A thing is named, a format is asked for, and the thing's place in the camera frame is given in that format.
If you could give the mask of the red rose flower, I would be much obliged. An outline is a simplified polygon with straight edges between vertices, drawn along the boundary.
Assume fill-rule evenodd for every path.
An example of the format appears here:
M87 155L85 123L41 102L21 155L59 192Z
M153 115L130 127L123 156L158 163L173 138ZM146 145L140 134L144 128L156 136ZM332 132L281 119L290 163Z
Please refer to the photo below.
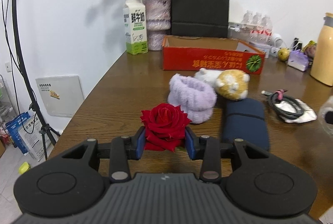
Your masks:
M185 129L191 122L181 107L161 103L143 110L140 117L145 127L145 150L174 152L185 143Z

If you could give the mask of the purple fluffy headband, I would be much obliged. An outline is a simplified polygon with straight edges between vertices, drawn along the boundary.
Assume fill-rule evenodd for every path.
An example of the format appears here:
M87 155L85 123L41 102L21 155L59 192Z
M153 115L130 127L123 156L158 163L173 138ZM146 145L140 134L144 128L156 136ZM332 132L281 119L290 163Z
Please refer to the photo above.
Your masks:
M180 106L193 124L209 120L217 95L214 89L196 78L175 74L169 82L168 103Z

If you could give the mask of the white plastic bag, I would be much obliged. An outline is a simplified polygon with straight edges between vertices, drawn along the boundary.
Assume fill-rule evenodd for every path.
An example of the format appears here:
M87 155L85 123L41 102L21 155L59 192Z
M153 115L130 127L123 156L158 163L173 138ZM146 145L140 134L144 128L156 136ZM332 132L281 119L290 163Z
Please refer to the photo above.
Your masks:
M299 99L285 99L273 103L272 109L277 116L288 124L302 124L317 119L315 111Z

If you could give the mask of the navy blue fabric pouch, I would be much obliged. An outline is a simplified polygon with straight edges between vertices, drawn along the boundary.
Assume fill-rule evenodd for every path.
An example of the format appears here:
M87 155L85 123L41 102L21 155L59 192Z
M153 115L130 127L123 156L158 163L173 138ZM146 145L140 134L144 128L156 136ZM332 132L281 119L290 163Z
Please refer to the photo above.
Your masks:
M266 151L270 149L263 103L251 98L225 102L222 142L246 140Z

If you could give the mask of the orange cardboard box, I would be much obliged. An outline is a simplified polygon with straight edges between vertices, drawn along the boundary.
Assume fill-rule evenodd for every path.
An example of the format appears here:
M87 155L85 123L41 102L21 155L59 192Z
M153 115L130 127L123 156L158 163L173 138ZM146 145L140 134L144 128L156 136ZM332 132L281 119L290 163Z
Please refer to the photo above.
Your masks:
M260 74L264 60L262 51L240 39L167 35L163 40L164 70L238 69Z

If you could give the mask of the black tripod stand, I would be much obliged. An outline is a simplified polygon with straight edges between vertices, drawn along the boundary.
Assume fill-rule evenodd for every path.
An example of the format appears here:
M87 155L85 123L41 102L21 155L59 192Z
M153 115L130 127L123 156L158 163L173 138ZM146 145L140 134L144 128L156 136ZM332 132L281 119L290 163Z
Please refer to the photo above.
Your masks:
M11 0L11 13L12 13L12 27L13 27L13 33L14 33L15 51L16 51L16 56L17 56L16 67L24 80L27 92L31 99L31 104L30 104L29 108L35 112L35 115L38 117L39 122L41 123L40 134L42 135L44 157L45 157L45 160L47 160L48 155L47 155L45 136L48 136L51 144L54 146L54 145L56 145L56 140L53 137L53 134L55 134L58 137L60 137L60 134L45 121L45 119L41 113L40 106L37 102L35 93L30 85L28 74L26 72L24 58L22 55L20 38L19 38L19 28L18 28L18 21L17 21L17 0Z

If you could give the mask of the blue white package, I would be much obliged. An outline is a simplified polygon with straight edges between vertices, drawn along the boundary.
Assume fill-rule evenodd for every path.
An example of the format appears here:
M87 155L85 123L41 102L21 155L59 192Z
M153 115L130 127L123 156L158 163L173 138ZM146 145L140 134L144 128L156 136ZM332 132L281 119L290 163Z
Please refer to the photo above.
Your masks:
M15 119L5 123L13 142L21 152L40 161L44 156L42 135L39 133L40 122L37 117L31 117L28 112L21 113Z

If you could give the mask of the clear storage container with seeds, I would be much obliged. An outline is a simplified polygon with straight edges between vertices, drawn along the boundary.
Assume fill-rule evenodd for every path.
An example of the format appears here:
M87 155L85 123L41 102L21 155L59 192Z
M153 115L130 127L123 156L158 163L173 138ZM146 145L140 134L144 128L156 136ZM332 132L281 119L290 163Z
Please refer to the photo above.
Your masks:
M230 22L228 24L228 38L248 41L251 29L244 24Z

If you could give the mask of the white green milk carton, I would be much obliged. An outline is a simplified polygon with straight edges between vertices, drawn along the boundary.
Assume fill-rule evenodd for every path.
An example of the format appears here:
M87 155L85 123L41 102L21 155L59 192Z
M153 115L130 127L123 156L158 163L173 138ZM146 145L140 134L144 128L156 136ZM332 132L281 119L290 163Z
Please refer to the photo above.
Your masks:
M126 0L123 8L126 52L131 55L148 52L146 7L141 0Z

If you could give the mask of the purple tissue pack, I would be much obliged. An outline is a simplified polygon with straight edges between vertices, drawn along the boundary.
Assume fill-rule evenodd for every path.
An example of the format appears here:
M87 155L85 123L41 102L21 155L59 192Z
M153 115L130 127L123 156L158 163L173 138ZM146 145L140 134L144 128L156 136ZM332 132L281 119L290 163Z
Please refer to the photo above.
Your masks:
M287 65L295 68L301 72L307 70L309 64L309 59L306 54L300 50L291 51L287 61Z

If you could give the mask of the black paper bag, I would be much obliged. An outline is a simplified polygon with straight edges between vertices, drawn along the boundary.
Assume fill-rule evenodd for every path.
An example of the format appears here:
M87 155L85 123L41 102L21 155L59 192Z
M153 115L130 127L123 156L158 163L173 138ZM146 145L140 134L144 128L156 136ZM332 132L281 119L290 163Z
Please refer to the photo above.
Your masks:
M172 35L226 38L229 0L170 0Z

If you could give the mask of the water bottle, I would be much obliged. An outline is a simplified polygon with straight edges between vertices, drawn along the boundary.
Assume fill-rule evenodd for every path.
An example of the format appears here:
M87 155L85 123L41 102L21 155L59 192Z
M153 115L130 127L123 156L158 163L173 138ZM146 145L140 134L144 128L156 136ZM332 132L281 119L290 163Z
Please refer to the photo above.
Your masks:
M261 20L262 20L262 14L259 12L256 12L254 15L251 24L253 25L252 30L251 30L251 40L252 41L257 41L259 36L262 33L263 27L261 25Z
M273 30L273 24L271 21L270 16L265 15L261 20L261 42L267 43L267 41L271 38L272 30Z
M253 12L247 10L246 13L243 15L242 24L243 25L251 25L253 22Z

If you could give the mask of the left water bottle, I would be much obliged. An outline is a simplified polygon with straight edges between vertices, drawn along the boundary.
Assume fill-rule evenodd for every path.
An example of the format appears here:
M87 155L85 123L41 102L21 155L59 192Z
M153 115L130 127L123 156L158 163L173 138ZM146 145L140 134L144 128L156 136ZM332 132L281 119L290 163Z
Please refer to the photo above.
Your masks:
M243 15L242 24L243 25L251 25L253 22L253 12L247 10L246 13Z

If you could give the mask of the middle water bottle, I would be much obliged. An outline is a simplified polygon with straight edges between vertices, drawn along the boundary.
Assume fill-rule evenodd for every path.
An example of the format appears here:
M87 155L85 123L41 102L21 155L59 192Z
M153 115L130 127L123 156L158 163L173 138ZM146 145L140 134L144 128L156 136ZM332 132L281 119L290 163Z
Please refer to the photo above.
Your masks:
M252 30L251 30L251 40L252 41L257 41L259 36L262 33L263 27L261 25L261 20L262 20L262 14L259 12L256 12L254 15L251 24L253 25Z

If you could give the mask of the cream thermos bottle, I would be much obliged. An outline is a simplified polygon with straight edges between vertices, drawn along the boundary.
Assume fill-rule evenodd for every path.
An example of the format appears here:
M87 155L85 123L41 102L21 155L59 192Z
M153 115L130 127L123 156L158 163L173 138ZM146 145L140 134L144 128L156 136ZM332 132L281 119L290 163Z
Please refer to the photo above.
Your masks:
M317 41L316 54L311 68L311 76L328 86L332 86L333 83L332 33L332 13L326 12L324 25Z

